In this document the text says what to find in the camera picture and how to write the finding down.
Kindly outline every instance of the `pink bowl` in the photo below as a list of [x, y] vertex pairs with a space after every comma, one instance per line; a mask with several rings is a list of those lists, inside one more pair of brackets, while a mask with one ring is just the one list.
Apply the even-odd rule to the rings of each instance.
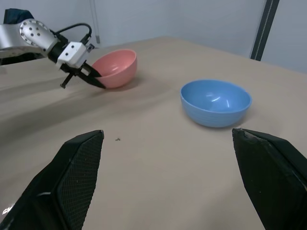
[[99, 58], [93, 65], [102, 77], [97, 78], [108, 89], [121, 87], [132, 80], [137, 70], [136, 53], [120, 49]]

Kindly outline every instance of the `beige table surface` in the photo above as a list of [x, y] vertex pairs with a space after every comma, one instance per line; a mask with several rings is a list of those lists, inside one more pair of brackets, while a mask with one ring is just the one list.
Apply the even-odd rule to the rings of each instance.
[[[204, 78], [241, 85], [253, 104], [237, 127], [286, 138], [304, 153], [307, 75], [169, 37], [121, 47], [137, 52], [139, 69], [117, 91], [77, 79], [64, 90], [65, 74], [47, 59], [0, 67], [0, 215], [66, 140], [103, 129], [84, 230], [264, 229], [231, 128], [190, 121], [179, 90]], [[89, 63], [115, 48], [94, 50]]]

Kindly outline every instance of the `black cable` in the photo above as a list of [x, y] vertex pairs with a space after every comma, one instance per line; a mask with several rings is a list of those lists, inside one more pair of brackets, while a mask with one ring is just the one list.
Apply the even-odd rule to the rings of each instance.
[[56, 31], [56, 32], [53, 32], [52, 31], [52, 33], [53, 34], [55, 34], [55, 35], [59, 35], [60, 33], [62, 33], [62, 32], [64, 32], [64, 31], [66, 31], [66, 30], [69, 30], [69, 29], [72, 29], [72, 28], [74, 28], [74, 27], [77, 27], [77, 26], [86, 26], [87, 28], [88, 28], [88, 33], [81, 39], [81, 41], [80, 42], [82, 42], [84, 45], [88, 42], [88, 39], [91, 37], [91, 35], [92, 35], [92, 28], [91, 28], [91, 26], [89, 25], [89, 24], [86, 24], [86, 23], [77, 23], [77, 24], [74, 24], [74, 25], [71, 25], [71, 26], [68, 26], [68, 27], [65, 27], [65, 28], [63, 28], [63, 29], [61, 29], [61, 30], [59, 30], [59, 31]]

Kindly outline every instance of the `bowl rim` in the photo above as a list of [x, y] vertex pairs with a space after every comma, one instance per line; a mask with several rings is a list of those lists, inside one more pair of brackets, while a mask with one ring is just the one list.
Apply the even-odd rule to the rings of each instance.
[[[108, 55], [110, 55], [110, 54], [119, 52], [119, 51], [129, 51], [129, 52], [132, 52], [132, 53], [134, 54], [134, 60], [131, 62], [130, 65], [128, 65], [127, 67], [125, 67], [125, 68], [122, 70], [122, 71], [124, 71], [124, 70], [128, 69], [130, 66], [132, 66], [132, 64], [133, 64], [133, 63], [136, 61], [136, 59], [137, 59], [136, 52], [135, 52], [134, 50], [132, 50], [132, 49], [116, 49], [116, 50], [113, 50], [113, 51], [111, 51], [111, 52], [109, 52], [109, 53], [103, 55], [103, 56], [100, 57], [98, 60], [100, 60], [101, 58], [104, 58], [104, 57], [106, 57], [106, 56], [108, 56]], [[99, 77], [99, 78], [110, 78], [110, 77], [113, 77], [114, 75], [117, 75], [117, 74], [118, 74], [118, 73], [112, 73], [112, 74], [109, 74], [109, 75], [106, 75], [106, 76], [101, 76], [101, 77]]]
[[[218, 81], [218, 82], [223, 82], [223, 83], [227, 83], [227, 84], [236, 86], [237, 88], [241, 89], [242, 91], [244, 91], [244, 92], [248, 95], [248, 97], [249, 97], [249, 103], [248, 103], [248, 105], [245, 106], [244, 108], [239, 109], [239, 110], [235, 110], [235, 111], [231, 111], [231, 112], [214, 112], [214, 111], [210, 111], [210, 110], [206, 110], [206, 109], [201, 109], [201, 108], [199, 108], [199, 107], [197, 107], [197, 106], [191, 104], [190, 102], [188, 102], [188, 101], [183, 97], [183, 95], [182, 95], [182, 90], [183, 90], [183, 88], [184, 88], [185, 86], [187, 86], [187, 85], [190, 84], [190, 83], [197, 82], [197, 81]], [[185, 84], [184, 86], [182, 86], [181, 89], [180, 89], [180, 97], [181, 97], [182, 100], [184, 100], [184, 101], [185, 101], [187, 104], [189, 104], [190, 106], [192, 106], [192, 107], [194, 107], [194, 108], [196, 108], [196, 109], [202, 110], [202, 111], [204, 111], [204, 112], [212, 113], [212, 114], [235, 114], [235, 113], [239, 113], [239, 112], [243, 112], [243, 111], [247, 110], [247, 109], [251, 106], [251, 104], [252, 104], [252, 97], [250, 96], [250, 94], [249, 94], [244, 88], [242, 88], [241, 86], [238, 86], [238, 85], [236, 85], [236, 84], [234, 84], [234, 83], [232, 83], [232, 82], [229, 82], [229, 81], [225, 81], [225, 80], [215, 80], [215, 79], [199, 79], [199, 80], [193, 80], [193, 81], [190, 81], [190, 82], [186, 83], [186, 84]]]

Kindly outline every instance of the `textured black pad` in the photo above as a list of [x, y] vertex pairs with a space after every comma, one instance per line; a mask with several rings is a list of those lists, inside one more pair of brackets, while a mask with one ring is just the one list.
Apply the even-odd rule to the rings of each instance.
[[96, 187], [101, 130], [67, 141], [27, 186], [0, 230], [80, 230]]
[[233, 129], [245, 189], [266, 230], [307, 229], [307, 160], [287, 140]]

